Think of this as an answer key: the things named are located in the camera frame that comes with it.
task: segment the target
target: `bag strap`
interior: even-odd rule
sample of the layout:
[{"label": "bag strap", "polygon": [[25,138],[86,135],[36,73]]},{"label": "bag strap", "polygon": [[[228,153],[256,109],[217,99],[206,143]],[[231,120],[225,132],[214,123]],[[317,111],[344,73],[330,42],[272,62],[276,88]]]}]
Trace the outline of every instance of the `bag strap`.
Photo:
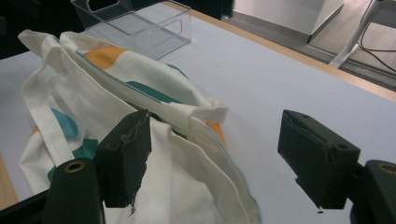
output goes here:
[{"label": "bag strap", "polygon": [[53,65],[55,70],[61,68],[60,55],[64,53],[63,47],[51,35],[45,38],[36,38],[34,35],[25,36],[24,41],[30,42],[27,45],[28,47],[35,43],[41,44],[40,54],[43,56],[43,61],[40,67],[24,81],[22,96],[43,137],[53,162],[56,166],[59,166],[66,161],[73,160],[74,156],[64,137],[61,125],[46,100],[46,95],[39,83],[39,76],[47,67],[47,64]]}]

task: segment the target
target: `clear plastic bin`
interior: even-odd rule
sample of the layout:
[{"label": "clear plastic bin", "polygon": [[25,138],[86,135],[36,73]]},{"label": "clear plastic bin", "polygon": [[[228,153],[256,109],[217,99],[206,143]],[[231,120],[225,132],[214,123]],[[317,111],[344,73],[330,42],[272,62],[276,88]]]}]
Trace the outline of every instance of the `clear plastic bin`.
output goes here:
[{"label": "clear plastic bin", "polygon": [[136,8],[133,0],[119,0],[99,9],[89,0],[71,3],[88,34],[154,60],[191,42],[191,8],[180,3],[161,1]]}]

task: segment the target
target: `tote bag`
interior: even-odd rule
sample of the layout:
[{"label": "tote bag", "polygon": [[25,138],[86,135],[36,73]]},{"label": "tote bag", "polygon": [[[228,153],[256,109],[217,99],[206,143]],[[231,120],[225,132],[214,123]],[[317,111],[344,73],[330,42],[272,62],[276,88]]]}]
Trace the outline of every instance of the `tote bag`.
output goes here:
[{"label": "tote bag", "polygon": [[[193,89],[196,91],[194,105],[162,101],[158,98],[161,92],[156,92],[148,82],[134,80],[148,87],[143,90],[127,86],[119,78],[103,73],[103,69],[94,70],[97,67],[92,63],[78,61],[81,51],[72,54],[69,47],[73,42],[61,41],[61,45],[54,36],[31,31],[22,33],[20,39],[43,58],[40,68],[22,88],[39,130],[32,135],[21,158],[21,168],[34,193],[50,186],[49,173],[55,166],[75,157],[92,158],[98,142],[125,115],[141,107],[155,111],[164,122],[150,121],[152,152],[136,196],[135,213],[129,217],[131,208],[106,209],[107,223],[260,222],[259,209],[248,192],[245,179],[233,165],[218,136],[205,125],[206,120],[222,121],[225,105],[205,97],[197,89]],[[96,49],[108,47],[108,43],[96,41]],[[55,74],[47,84],[46,94],[38,77],[47,65]],[[166,73],[176,71],[177,78],[184,78],[175,68],[169,69],[172,70]],[[185,83],[185,89],[193,87],[190,82]],[[147,90],[154,90],[157,95]],[[177,99],[176,95],[165,92],[162,95],[169,94],[170,98]]]}]

